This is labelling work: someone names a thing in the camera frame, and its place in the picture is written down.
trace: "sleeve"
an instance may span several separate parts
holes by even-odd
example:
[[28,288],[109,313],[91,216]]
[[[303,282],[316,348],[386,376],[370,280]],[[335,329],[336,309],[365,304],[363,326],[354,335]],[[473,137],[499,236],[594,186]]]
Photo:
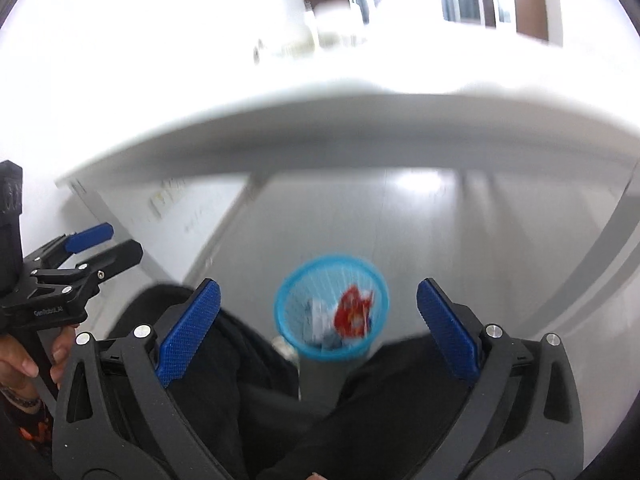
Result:
[[16,425],[20,437],[50,463],[53,417],[44,402],[40,403],[40,409],[36,413],[31,414],[14,406],[2,394],[0,400],[2,409]]

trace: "white wall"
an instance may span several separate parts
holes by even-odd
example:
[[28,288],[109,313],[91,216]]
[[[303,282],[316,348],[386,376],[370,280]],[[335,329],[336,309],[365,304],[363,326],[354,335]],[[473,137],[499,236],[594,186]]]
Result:
[[244,188],[246,177],[221,176],[189,181],[184,195],[158,218],[150,197],[153,184],[99,192],[130,235],[145,248],[161,272],[183,282],[226,212]]
[[[261,32],[303,12],[303,0],[19,0],[0,29],[0,160],[24,168],[24,251],[97,221],[57,176],[215,103],[253,69]],[[129,276],[104,286],[122,283],[92,320],[149,282]]]
[[618,0],[546,0],[551,32],[561,16],[562,46],[589,52],[620,66],[640,70],[640,37]]

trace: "finger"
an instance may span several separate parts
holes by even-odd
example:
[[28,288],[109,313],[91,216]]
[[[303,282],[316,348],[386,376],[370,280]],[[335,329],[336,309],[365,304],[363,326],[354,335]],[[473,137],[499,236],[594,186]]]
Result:
[[66,367],[66,362],[68,360],[65,359],[64,361],[62,361],[59,364],[56,364],[55,366],[51,367],[51,380],[53,382],[55,382],[56,384],[58,384],[60,382],[60,380],[62,379],[62,376],[65,374],[65,367]]
[[36,363],[33,362],[24,347],[11,335],[0,336],[0,361],[29,377],[37,377],[38,375]]
[[71,352],[71,347],[74,344],[76,339],[76,329],[72,326],[62,327],[60,330],[60,334],[53,341],[53,345],[51,346],[51,354],[53,355],[53,360],[59,364],[63,361],[66,361],[66,358],[69,356],[69,352]]
[[0,361],[0,383],[12,390],[21,390],[26,387],[29,378],[11,365]]

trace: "black pants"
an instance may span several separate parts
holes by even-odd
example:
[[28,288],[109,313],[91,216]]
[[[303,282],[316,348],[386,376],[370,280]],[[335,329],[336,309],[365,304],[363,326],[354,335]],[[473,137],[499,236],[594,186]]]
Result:
[[[182,290],[188,297],[190,291]],[[152,304],[162,310],[158,301]],[[127,326],[138,322],[123,319]],[[113,335],[121,335],[117,330]],[[169,391],[204,445],[236,480],[305,480],[313,472],[328,480],[411,478],[468,394],[466,384],[450,375],[430,336],[385,345],[350,375],[331,413],[287,443],[289,449],[276,446],[271,463],[268,456],[260,457],[258,462],[267,467],[257,472],[256,460],[245,457],[244,450],[273,446],[268,434],[264,445],[256,446],[256,432],[242,423],[243,385],[297,403],[296,369],[257,333],[221,312],[185,376]]]

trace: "tiled floor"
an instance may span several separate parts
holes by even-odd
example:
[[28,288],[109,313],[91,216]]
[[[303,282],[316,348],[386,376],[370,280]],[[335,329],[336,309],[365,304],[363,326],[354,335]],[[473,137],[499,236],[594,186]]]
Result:
[[[273,297],[282,280],[310,258],[349,253],[372,261],[389,286],[390,315],[378,343],[426,329],[415,291],[427,276],[482,322],[501,323],[520,336],[519,323],[574,270],[621,193],[449,171],[276,176],[225,232],[203,277],[218,281],[225,308],[271,338],[276,335]],[[633,321],[633,310],[619,305],[624,296],[612,298],[572,334],[561,334],[580,393],[587,460],[622,420],[630,392],[638,391],[640,378],[615,366],[630,366],[633,352],[640,350],[631,343],[633,334],[640,334],[638,316]],[[603,332],[610,311],[620,317]],[[612,341],[613,335],[624,342]],[[303,395],[335,398],[344,367],[306,366]],[[604,396],[601,378],[624,392]],[[606,420],[599,415],[603,410],[612,413]]]

